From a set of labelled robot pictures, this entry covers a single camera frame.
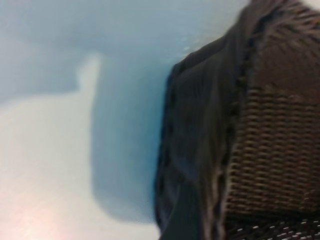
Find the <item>white surface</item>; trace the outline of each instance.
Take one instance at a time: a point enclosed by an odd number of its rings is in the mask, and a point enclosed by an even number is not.
[[[0,239],[157,239],[166,76],[245,2],[2,0]]]
[[[320,0],[301,0],[308,7],[320,11]]]

